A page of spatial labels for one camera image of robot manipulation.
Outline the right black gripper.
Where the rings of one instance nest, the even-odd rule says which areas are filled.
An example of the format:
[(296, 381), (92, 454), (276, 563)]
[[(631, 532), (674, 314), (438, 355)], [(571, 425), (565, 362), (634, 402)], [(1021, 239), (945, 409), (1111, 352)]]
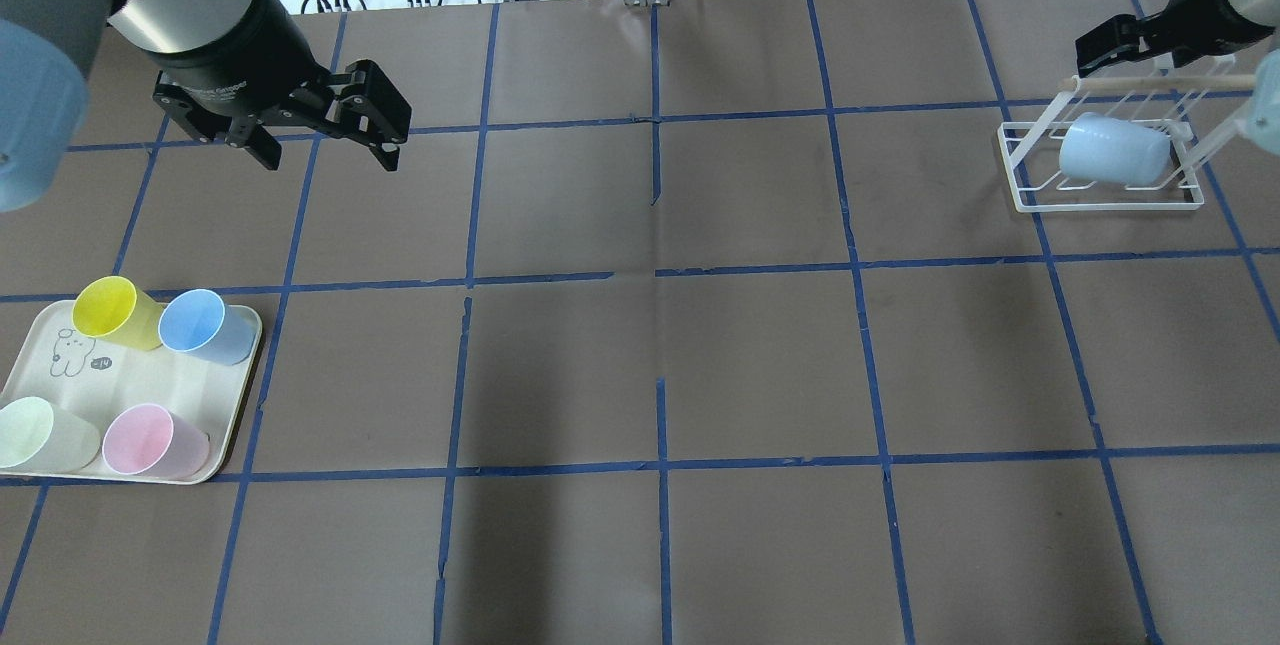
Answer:
[(1144, 20), (1115, 15), (1079, 35), (1076, 76), (1088, 77), (1117, 63), (1164, 54), (1176, 67), (1185, 67), (1199, 58), (1243, 51), (1268, 36), (1270, 26), (1245, 19), (1228, 0), (1170, 0), (1162, 12)]

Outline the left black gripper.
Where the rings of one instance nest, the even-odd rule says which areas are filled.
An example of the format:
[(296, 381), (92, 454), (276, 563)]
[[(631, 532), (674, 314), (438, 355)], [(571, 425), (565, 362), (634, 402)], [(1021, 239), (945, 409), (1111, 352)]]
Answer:
[(399, 168), (411, 104), (376, 61), (330, 74), (279, 0), (132, 1), (125, 38), (159, 68), (156, 106), (193, 139), (225, 139), (278, 171), (282, 145), (269, 127), (307, 127), (362, 145), (384, 171)]

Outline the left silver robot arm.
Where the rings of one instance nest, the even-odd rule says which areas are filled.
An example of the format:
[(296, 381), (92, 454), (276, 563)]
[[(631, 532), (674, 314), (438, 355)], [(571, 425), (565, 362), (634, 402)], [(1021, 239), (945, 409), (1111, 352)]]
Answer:
[(1, 207), (52, 186), (90, 106), (106, 29), (157, 67), (152, 99), (198, 142), (275, 170), (274, 127), (367, 148), (396, 171), (412, 109), (371, 60), (323, 67), (279, 0), (1, 0)]

